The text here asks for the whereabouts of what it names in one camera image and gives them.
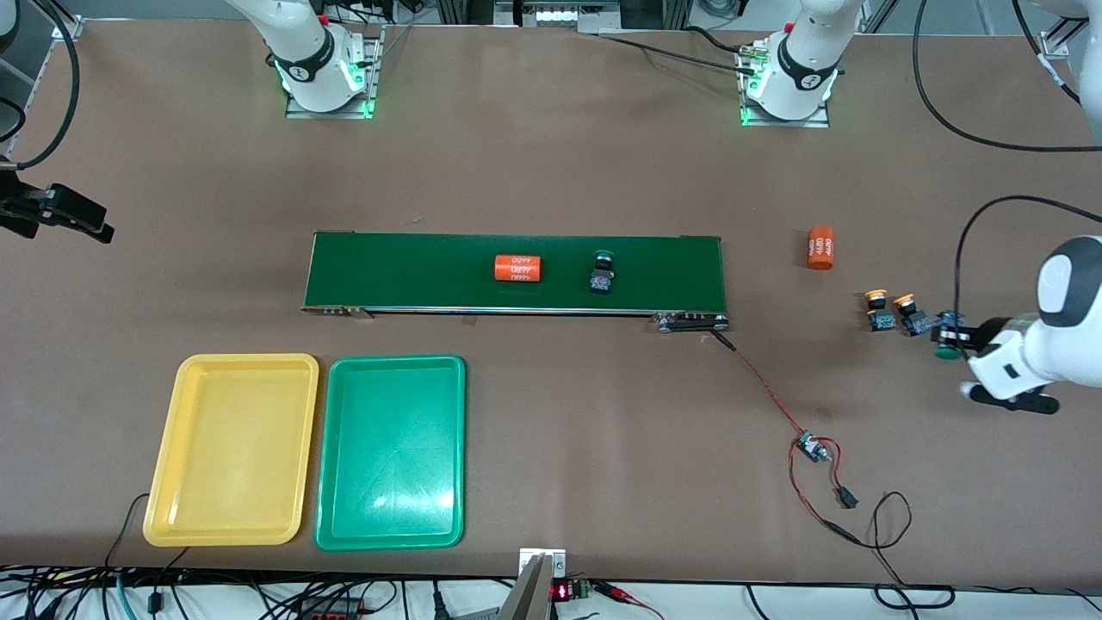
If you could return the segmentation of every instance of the plastic tray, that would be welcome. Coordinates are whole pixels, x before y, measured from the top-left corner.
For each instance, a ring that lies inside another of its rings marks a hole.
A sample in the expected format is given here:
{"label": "plastic tray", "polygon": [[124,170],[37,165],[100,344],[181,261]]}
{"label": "plastic tray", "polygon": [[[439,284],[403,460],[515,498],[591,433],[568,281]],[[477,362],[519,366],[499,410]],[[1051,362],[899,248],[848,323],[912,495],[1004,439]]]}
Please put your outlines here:
{"label": "plastic tray", "polygon": [[317,374],[317,362],[300,353],[187,359],[172,391],[145,540],[290,541],[302,521]]}
{"label": "plastic tray", "polygon": [[466,368],[454,356],[333,365],[314,540],[326,552],[463,537]]}

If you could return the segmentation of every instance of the black clamp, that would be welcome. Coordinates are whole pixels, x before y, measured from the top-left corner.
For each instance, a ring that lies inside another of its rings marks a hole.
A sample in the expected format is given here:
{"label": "black clamp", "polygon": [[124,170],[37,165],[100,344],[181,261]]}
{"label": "black clamp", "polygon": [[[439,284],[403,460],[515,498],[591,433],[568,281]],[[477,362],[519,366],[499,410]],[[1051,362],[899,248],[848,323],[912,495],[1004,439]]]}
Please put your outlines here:
{"label": "black clamp", "polygon": [[325,41],[322,42],[322,46],[310,57],[292,62],[285,61],[274,53],[272,54],[272,58],[283,69],[284,75],[295,81],[313,81],[314,77],[317,76],[317,72],[329,64],[329,61],[333,59],[333,51],[336,44],[333,41],[333,33],[328,29],[324,29],[324,31]]}
{"label": "black clamp", "polygon": [[1012,400],[1003,401],[1002,399],[992,396],[986,388],[977,383],[969,389],[966,396],[974,403],[994,405],[1008,412],[1029,412],[1031,414],[1051,416],[1060,411],[1060,402],[1048,394],[1041,394],[1041,390],[1044,389],[1045,387],[1042,385],[1025,394],[1018,394]]}
{"label": "black clamp", "polygon": [[111,242],[115,228],[99,203],[60,183],[39,189],[19,180],[14,171],[0,171],[0,227],[33,239],[40,225],[61,226]]}
{"label": "black clamp", "polygon": [[787,36],[781,39],[780,44],[777,45],[777,59],[780,62],[780,68],[785,69],[785,73],[791,76],[792,81],[796,83],[796,87],[799,90],[814,90],[838,68],[838,63],[827,68],[813,69],[796,62],[792,59],[791,54],[788,53]]}
{"label": "black clamp", "polygon": [[731,327],[726,315],[704,313],[659,313],[658,334],[725,331]]}

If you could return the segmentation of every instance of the yellow tray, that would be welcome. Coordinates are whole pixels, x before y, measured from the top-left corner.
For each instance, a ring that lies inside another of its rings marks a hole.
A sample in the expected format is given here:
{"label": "yellow tray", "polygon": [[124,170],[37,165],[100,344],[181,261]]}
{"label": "yellow tray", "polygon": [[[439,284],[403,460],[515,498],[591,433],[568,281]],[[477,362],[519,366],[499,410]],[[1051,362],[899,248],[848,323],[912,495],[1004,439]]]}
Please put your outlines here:
{"label": "yellow tray", "polygon": [[195,356],[176,373],[144,534],[160,547],[279,545],[302,521],[317,362]]}

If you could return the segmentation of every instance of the brown table surface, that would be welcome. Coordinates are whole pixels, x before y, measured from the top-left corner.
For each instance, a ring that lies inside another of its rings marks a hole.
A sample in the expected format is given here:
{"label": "brown table surface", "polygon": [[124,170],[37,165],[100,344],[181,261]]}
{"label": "brown table surface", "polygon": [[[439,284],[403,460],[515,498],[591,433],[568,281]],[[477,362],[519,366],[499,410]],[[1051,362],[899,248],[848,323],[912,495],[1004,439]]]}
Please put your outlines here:
{"label": "brown table surface", "polygon": [[[695,35],[644,39],[724,59]],[[0,236],[0,562],[101,562],[149,490],[174,373],[192,355],[307,352],[328,367],[442,352],[469,371],[456,547],[320,552],[313,467],[291,543],[196,548],[183,564],[509,575],[519,547],[561,546],[570,570],[609,578],[883,581],[872,553],[800,505],[792,429],[711,338],[633,319],[469,326],[299,309],[316,229],[715,233],[731,338],[804,426],[845,448],[854,511],[833,502],[825,467],[797,464],[829,519],[863,535],[876,500],[898,490],[915,522],[888,555],[910,583],[1102,587],[1102,393],[1056,387],[1052,417],[966,402],[962,363],[936,360],[925,338],[868,334],[860,296],[915,292],[939,312],[974,208],[1031,192],[1098,210],[1100,160],[950,134],[916,96],[909,45],[854,40],[832,128],[793,130],[741,128],[730,74],[617,43],[419,28],[388,57],[374,120],[290,121],[248,23],[88,24],[76,121],[23,178],[86,193],[118,232],[106,246],[55,228]],[[961,126],[1091,140],[1019,39],[923,47],[930,95]],[[68,75],[57,50],[17,157],[52,135]],[[829,272],[802,264],[815,224],[838,231]],[[1044,257],[1089,231],[1045,207],[990,211],[965,252],[962,308],[974,320],[1029,312]],[[888,512],[897,531],[901,512]],[[136,522],[116,562],[174,554]]]}

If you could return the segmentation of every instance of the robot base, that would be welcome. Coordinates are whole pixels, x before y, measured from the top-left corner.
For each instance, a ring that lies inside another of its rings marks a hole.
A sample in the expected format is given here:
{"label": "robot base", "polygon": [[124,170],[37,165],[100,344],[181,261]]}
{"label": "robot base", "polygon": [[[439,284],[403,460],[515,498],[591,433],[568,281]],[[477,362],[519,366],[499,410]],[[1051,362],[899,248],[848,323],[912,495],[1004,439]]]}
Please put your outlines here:
{"label": "robot base", "polygon": [[[283,112],[284,117],[310,119],[361,119],[372,118],[375,116],[375,100],[379,94],[379,73],[382,68],[382,41],[386,37],[386,29],[382,29],[379,32],[378,39],[366,37],[358,33],[353,33],[350,36],[356,44],[352,48],[352,58],[347,65],[348,70],[346,76],[349,80],[349,85],[355,85],[357,87],[359,85],[364,85],[363,90],[354,95],[347,104],[335,110],[326,112],[307,110],[295,101],[293,97],[288,95],[287,108]],[[354,63],[363,63],[365,66],[359,68]]]}
{"label": "robot base", "polygon": [[[774,58],[777,55],[777,41],[781,37],[784,37],[784,33],[775,33],[769,39],[755,41],[753,46],[745,46],[738,54],[735,54],[735,64],[737,66],[752,68],[755,72],[754,75],[749,76],[738,74],[738,106],[743,127],[830,127],[827,99],[830,98],[830,88],[838,77],[838,72],[834,72],[815,90],[802,93],[796,90],[795,87],[787,87],[786,89],[781,83],[790,78],[780,75],[777,67],[774,66]],[[781,98],[795,98],[799,96],[801,102],[810,102],[811,107],[808,109],[813,109],[813,111],[806,118],[796,120],[786,120],[766,111],[761,104],[756,100],[756,97],[763,95],[767,83],[769,83],[768,87],[776,96]],[[776,88],[786,91],[778,94],[775,90]]]}

